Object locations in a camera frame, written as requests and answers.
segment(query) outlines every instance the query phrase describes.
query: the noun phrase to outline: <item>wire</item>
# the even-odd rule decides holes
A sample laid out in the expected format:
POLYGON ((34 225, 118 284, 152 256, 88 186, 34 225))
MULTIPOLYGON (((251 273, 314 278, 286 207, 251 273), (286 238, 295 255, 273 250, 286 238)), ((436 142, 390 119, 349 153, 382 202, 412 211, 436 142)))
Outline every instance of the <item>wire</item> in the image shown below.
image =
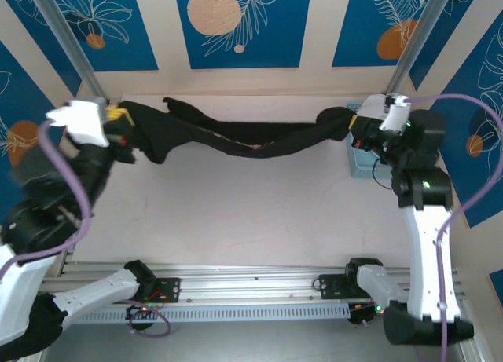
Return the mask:
MULTIPOLYGON (((485 104, 483 101, 480 101, 476 97, 470 97, 469 95, 464 95, 462 93, 444 93, 441 95, 435 95, 432 97, 418 97, 418 98, 407 98, 406 102, 411 104, 421 103, 424 101, 437 101, 442 99, 462 99, 465 101, 471 101, 474 104, 477 104, 479 107, 482 107, 489 116, 494 119, 499 129, 499 134, 503 133, 503 121, 500 119, 499 115, 493 110, 489 105, 485 104)), ((466 210, 473 207, 476 203, 478 203, 497 183, 497 180, 501 177, 503 173, 503 149, 500 150, 500 158, 497 162, 496 170, 494 170, 493 175, 487 181, 485 185, 482 186, 479 191, 475 195, 473 195, 466 203, 462 204, 458 209, 456 209, 443 223, 442 227, 440 227, 439 233, 437 235, 436 247, 437 247, 437 269, 439 271, 439 308, 440 308, 440 318, 442 322, 442 341, 441 347, 442 352, 440 355, 441 362, 446 362, 447 360, 447 312, 446 312, 446 281, 444 276, 444 266, 443 266, 443 258, 442 258, 442 239, 444 232, 447 230, 447 227, 453 223, 453 221, 459 217, 466 210)))
POLYGON ((68 187, 72 190, 77 203, 79 204, 80 214, 82 215, 82 222, 80 223, 79 230, 77 233, 66 242, 60 244, 57 247, 49 248, 47 250, 41 250, 38 252, 32 252, 30 254, 18 254, 13 258, 10 258, 1 268, 0 268, 0 282, 3 276, 7 273, 9 268, 20 261, 35 260, 40 258, 46 258, 60 253, 70 247, 75 246, 83 237, 87 234, 90 227, 91 219, 91 205, 86 191, 82 187, 79 178, 75 175, 72 168, 68 165, 65 158, 61 156, 58 149, 51 142, 48 134, 50 125, 54 121, 52 119, 46 120, 37 132, 37 137, 39 139, 40 148, 47 155, 47 158, 52 162, 52 164, 60 172, 63 179, 68 184, 68 187))
POLYGON ((364 305, 362 307, 358 307, 358 308, 353 308, 353 309, 350 309, 349 312, 352 313, 354 311, 360 311, 361 309, 369 309, 370 307, 376 307, 376 304, 374 302, 370 302, 369 304, 367 305, 364 305))
MULTIPOLYGON (((164 301, 160 304, 160 306, 156 307, 157 310, 161 310, 169 302, 170 299, 160 289, 154 291, 152 295, 146 298, 144 303, 149 303, 149 301, 151 301, 156 295, 159 295, 160 297, 164 296, 164 301)), ((150 311, 145 311, 145 313, 148 316, 150 314, 150 311)))
POLYGON ((316 291, 321 291, 321 285, 320 285, 320 286, 318 286, 318 287, 314 286, 314 284, 316 283, 316 281, 320 282, 320 279, 319 279, 319 278, 315 278, 315 279, 313 280, 313 283, 311 284, 311 287, 313 288, 313 290, 316 290, 316 291))
POLYGON ((416 352, 417 359, 420 362, 426 362, 426 357, 423 354, 423 351, 419 348, 419 346, 414 345, 414 352, 416 352))
POLYGON ((380 159, 379 159, 379 158, 377 158, 377 159, 376 159, 376 161, 374 162, 374 165, 372 166, 372 179, 374 179, 374 181, 375 181, 378 185, 380 185, 381 187, 383 187, 384 189, 387 189, 388 191, 391 191, 391 188, 387 187, 386 185, 381 184, 381 183, 377 180, 377 178, 376 178, 376 167, 377 167, 377 162, 379 162, 379 161, 380 161, 380 159))
POLYGON ((138 311, 137 313, 135 313, 134 315, 132 315, 129 319, 129 323, 127 324, 129 326, 129 328, 131 329, 131 333, 133 335, 137 335, 137 336, 141 336, 141 337, 147 337, 147 338, 162 338, 162 337, 167 337, 170 335, 171 333, 171 323, 170 321, 165 317, 165 315, 163 315, 158 309, 150 306, 150 305, 146 305, 145 303, 141 303, 141 302, 137 302, 137 301, 121 301, 120 303, 125 303, 127 305, 138 305, 142 308, 146 308, 148 311, 150 311, 151 313, 154 313, 156 314, 158 317, 160 317, 163 322, 166 324, 167 326, 167 330, 164 332, 164 333, 159 333, 159 334, 149 334, 149 333, 143 333, 143 332, 138 332, 136 329, 133 328, 133 320, 139 316, 139 314, 143 313, 143 311, 138 311))

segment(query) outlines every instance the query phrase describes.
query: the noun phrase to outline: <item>black fabric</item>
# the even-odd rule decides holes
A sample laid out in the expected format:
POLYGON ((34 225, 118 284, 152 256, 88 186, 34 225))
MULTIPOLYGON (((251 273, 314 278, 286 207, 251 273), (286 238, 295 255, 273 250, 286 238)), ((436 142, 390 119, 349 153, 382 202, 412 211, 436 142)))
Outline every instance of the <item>black fabric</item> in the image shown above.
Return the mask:
POLYGON ((289 155, 327 139, 343 140, 355 115, 333 107, 321 112, 316 123, 222 122, 183 101, 166 97, 164 102, 168 113, 131 101, 119 105, 134 120, 134 147, 154 163, 162 163, 169 151, 191 141, 246 158, 289 155))
POLYGON ((52 345, 61 335, 61 326, 66 311, 54 304, 51 294, 41 294, 35 298, 30 311, 28 328, 18 338, 0 346, 0 362, 9 362, 41 352, 52 345))

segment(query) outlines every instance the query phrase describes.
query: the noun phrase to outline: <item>blue wallpaper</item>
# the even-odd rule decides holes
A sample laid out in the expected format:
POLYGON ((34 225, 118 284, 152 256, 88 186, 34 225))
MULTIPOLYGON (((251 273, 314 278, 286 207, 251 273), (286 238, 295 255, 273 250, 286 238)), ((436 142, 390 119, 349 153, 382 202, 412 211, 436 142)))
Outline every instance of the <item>blue wallpaper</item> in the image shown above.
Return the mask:
POLYGON ((192 69, 297 68, 309 0, 177 0, 192 69))
MULTIPOLYGON (((8 176, 21 156, 37 143, 37 125, 53 105, 0 42, 0 222, 22 191, 8 176)), ((61 131, 52 128, 57 141, 61 131)))
MULTIPOLYGON (((61 49, 33 1, 8 2, 56 68, 61 49)), ((136 0, 56 0, 56 3, 95 71, 157 70, 136 0)))
POLYGON ((32 0, 6 0, 17 17, 35 40, 54 70, 61 77, 64 84, 75 96, 79 91, 81 79, 72 63, 66 57, 56 38, 46 26, 32 0))
MULTIPOLYGON (((429 0, 350 0, 333 58, 333 67, 393 66, 402 55, 429 0)), ((451 0, 442 27, 434 31, 418 65, 439 55, 471 0, 451 0)))
POLYGON ((416 90, 430 71, 431 66, 442 52, 450 36, 463 18, 464 13, 473 0, 449 0, 444 12, 440 16, 431 34, 428 36, 423 49, 410 69, 409 75, 416 90))
MULTIPOLYGON (((443 93, 465 93, 503 115, 503 12, 461 65, 443 93)), ((492 118, 475 104, 462 100, 436 101, 432 110, 447 119, 442 157, 462 203, 493 173, 503 145, 492 118)), ((503 181, 466 212, 471 227, 503 210, 503 181)))

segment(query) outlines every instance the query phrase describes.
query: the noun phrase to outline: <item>metal pole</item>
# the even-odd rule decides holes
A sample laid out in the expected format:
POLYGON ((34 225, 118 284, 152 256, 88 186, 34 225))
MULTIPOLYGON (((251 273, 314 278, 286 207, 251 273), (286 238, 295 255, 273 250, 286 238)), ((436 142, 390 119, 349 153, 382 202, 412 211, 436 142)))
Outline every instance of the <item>metal pole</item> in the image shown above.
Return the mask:
POLYGON ((403 80, 409 74, 410 68, 414 64, 423 49, 426 39, 431 33, 431 30, 437 23, 437 20, 442 14, 443 8, 449 0, 429 0, 426 7, 424 7, 423 14, 417 22, 417 26, 412 33, 402 55, 398 59, 395 67, 395 72, 391 76, 384 93, 396 93, 403 80))
POLYGON ((96 75, 94 75, 93 68, 87 60, 86 54, 83 52, 75 35, 73 35, 56 1, 33 0, 33 2, 39 8, 47 25, 60 43, 61 48, 63 48, 63 51, 68 56, 70 62, 72 62, 80 78, 87 84, 91 93, 96 97, 108 99, 100 83, 97 81, 96 75))

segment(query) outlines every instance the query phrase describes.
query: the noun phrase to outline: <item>yellow clip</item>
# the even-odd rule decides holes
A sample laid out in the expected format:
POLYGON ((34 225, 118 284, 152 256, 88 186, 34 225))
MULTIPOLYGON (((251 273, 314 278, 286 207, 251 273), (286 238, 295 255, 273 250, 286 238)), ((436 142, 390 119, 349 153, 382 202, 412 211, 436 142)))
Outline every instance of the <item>yellow clip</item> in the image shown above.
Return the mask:
POLYGON ((353 124, 356 121, 357 117, 358 117, 357 115, 354 115, 353 117, 351 117, 351 122, 349 123, 349 128, 348 128, 349 130, 351 130, 351 128, 353 127, 353 124))
POLYGON ((107 107, 107 119, 108 121, 115 121, 120 118, 120 116, 126 115, 129 124, 134 126, 134 121, 129 112, 125 108, 119 108, 117 104, 112 104, 107 107))

